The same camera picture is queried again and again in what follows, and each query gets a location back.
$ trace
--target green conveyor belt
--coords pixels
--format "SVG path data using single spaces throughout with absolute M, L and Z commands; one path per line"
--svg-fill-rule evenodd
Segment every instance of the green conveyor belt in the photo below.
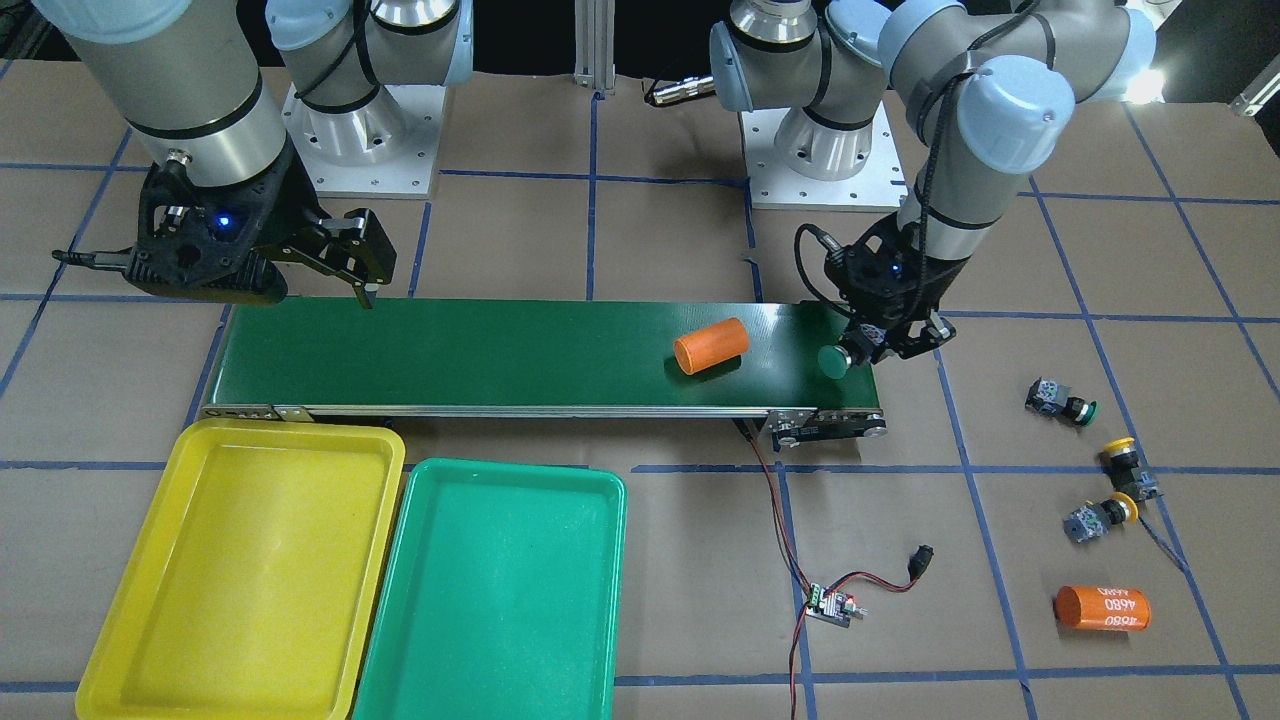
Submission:
M 694 377 L 675 338 L 737 316 L 751 350 Z M 817 304 L 291 297 L 239 306 L 205 409 L 324 414 L 744 416 L 879 410 L 869 366 L 841 380 L 818 348 L 842 320 Z

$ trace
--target white mounting plate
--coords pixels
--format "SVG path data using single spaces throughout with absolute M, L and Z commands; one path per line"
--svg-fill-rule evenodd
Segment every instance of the white mounting plate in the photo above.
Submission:
M 773 149 L 773 136 L 787 109 L 739 113 L 742 152 L 751 178 L 751 208 L 763 210 L 837 210 L 892 213 L 906 197 L 906 179 L 897 159 L 884 105 L 872 120 L 872 151 L 861 172 L 846 181 L 818 181 L 792 170 Z
M 411 131 L 399 152 L 372 165 L 337 165 L 315 151 L 303 137 L 302 114 L 294 113 L 302 108 L 302 101 L 293 97 L 294 87 L 289 86 L 280 115 L 320 197 L 422 200 L 431 196 L 447 88 L 439 85 L 388 85 L 387 90 L 404 110 L 404 126 Z

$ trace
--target orange cylinder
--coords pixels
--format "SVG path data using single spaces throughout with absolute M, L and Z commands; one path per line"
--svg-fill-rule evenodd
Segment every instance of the orange cylinder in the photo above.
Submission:
M 1151 624 L 1151 603 L 1133 588 L 1064 585 L 1053 598 L 1053 614 L 1078 630 L 1137 632 Z
M 692 375 L 750 348 L 746 325 L 737 318 L 730 318 L 676 338 L 676 363 L 686 375 Z

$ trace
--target black connector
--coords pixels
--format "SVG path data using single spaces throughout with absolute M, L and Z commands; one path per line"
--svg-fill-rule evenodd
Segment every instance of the black connector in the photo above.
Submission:
M 906 561 L 906 577 L 910 578 L 913 583 L 919 580 L 920 575 L 929 569 L 929 561 L 932 560 L 933 548 L 927 544 L 922 544 L 915 550 L 915 555 L 911 555 L 911 559 Z

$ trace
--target plastic bin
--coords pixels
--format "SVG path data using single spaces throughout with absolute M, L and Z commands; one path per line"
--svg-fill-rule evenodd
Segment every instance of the plastic bin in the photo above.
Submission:
M 204 420 L 178 438 L 76 696 L 82 720 L 343 720 L 404 446 Z
M 353 720 L 611 717 L 625 532 L 611 473 L 417 465 Z

